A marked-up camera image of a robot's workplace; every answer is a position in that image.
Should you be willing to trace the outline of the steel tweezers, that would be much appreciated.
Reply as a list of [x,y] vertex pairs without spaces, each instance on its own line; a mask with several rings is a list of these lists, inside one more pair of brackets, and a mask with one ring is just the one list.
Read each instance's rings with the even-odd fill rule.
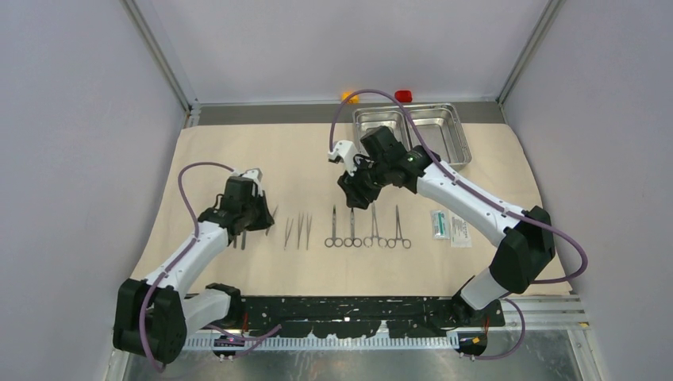
[[286,228],[285,228],[285,233],[284,233],[284,242],[283,242],[283,249],[287,249],[287,245],[290,241],[291,238],[291,232],[294,226],[294,219],[293,218],[287,218],[287,223],[286,223]]
[[303,225],[304,225],[304,221],[305,221],[305,214],[300,213],[298,215],[297,250],[299,250],[300,247],[301,247],[302,228],[303,228]]
[[312,214],[306,215],[306,250],[309,250],[310,247],[310,232],[312,226],[313,216]]

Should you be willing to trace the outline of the steel mesh instrument tray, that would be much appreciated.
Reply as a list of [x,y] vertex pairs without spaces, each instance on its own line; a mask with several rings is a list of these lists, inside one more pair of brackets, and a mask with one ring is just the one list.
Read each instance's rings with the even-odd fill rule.
[[369,130],[381,125],[391,130],[395,138],[403,143],[406,149],[411,149],[423,140],[431,151],[440,155],[440,158],[450,166],[460,171],[472,159],[467,138],[464,134],[460,117],[451,103],[434,103],[408,105],[411,127],[403,112],[398,106],[377,106],[360,108],[353,112],[353,131],[356,147],[359,152],[367,151],[360,142],[360,138]]

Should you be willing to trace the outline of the long steel needle holder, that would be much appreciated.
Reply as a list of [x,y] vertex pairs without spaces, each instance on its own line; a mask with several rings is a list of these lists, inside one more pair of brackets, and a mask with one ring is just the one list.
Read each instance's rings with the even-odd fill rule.
[[382,237],[379,233],[379,224],[376,213],[376,206],[374,203],[371,204],[371,233],[369,236],[363,239],[363,245],[366,248],[371,248],[374,245],[377,245],[380,248],[387,248],[387,240]]

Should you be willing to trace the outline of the steel hemostat clamp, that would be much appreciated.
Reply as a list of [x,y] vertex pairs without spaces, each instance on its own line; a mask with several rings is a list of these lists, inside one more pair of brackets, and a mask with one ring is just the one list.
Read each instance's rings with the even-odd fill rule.
[[402,233],[402,226],[401,226],[401,216],[399,213],[399,207],[395,207],[395,233],[394,237],[388,238],[386,240],[386,246],[388,248],[396,248],[398,245],[400,245],[404,249],[410,249],[412,244],[411,240],[408,238],[405,238]]

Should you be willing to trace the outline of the cream cloth wrap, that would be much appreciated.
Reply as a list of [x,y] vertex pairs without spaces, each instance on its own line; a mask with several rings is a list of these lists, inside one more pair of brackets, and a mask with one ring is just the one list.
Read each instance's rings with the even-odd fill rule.
[[[210,125],[184,129],[177,140],[160,209],[144,252],[133,271],[139,279],[156,270],[193,231],[188,209],[213,205],[232,170],[259,168],[275,224],[247,235],[246,249],[217,255],[192,286],[210,283],[239,288],[246,295],[449,296],[492,261],[494,247],[469,227],[471,248],[434,240],[431,222],[437,203],[397,187],[376,200],[379,233],[395,233],[399,207],[402,233],[411,248],[326,248],[336,207],[337,236],[349,233],[349,211],[337,179],[344,168],[328,161],[329,140],[352,139],[348,124]],[[356,235],[371,233],[371,211],[354,210]],[[298,215],[305,214],[297,250]],[[306,250],[306,215],[312,214]],[[287,218],[294,226],[283,249]]]

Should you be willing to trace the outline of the straight steel scissors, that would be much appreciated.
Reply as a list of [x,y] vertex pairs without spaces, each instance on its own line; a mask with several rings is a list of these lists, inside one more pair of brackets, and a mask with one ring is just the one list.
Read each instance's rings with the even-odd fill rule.
[[356,235],[356,216],[354,209],[351,208],[349,211],[349,233],[344,238],[344,247],[360,248],[362,245],[362,239]]

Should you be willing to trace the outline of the curved steel scissors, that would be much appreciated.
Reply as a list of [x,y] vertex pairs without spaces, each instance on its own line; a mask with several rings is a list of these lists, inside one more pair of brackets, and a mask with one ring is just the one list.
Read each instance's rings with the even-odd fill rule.
[[331,214],[331,233],[325,238],[324,245],[326,248],[340,248],[344,244],[341,237],[337,236],[337,210],[333,206]]

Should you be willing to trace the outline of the green white sterile packet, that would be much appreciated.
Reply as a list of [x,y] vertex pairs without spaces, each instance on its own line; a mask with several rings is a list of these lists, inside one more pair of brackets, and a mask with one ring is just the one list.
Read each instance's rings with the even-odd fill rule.
[[431,222],[433,228],[433,239],[434,240],[449,240],[449,224],[448,224],[448,215],[443,210],[432,210]]

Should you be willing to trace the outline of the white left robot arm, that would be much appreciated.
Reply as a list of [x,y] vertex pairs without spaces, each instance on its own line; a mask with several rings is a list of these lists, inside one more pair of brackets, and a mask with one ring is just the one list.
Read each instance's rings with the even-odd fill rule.
[[113,324],[116,349],[170,364],[186,339],[209,323],[232,329],[242,322],[235,287],[212,283],[193,297],[187,293],[235,237],[273,225],[261,179],[258,168],[229,176],[216,205],[198,215],[194,232],[179,248],[143,279],[123,282]]

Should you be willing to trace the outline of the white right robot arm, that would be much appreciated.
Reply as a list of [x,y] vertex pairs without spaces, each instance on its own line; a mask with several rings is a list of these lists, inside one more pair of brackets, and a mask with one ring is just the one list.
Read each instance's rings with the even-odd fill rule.
[[526,291],[554,258],[552,235],[543,228],[549,215],[539,206],[523,210],[494,197],[423,145],[406,149],[385,126],[368,131],[360,142],[366,155],[350,140],[337,141],[328,154],[329,162],[345,167],[337,183],[349,208],[365,210],[385,186],[406,188],[448,208],[496,248],[490,265],[452,296],[460,324],[474,325],[494,300]]

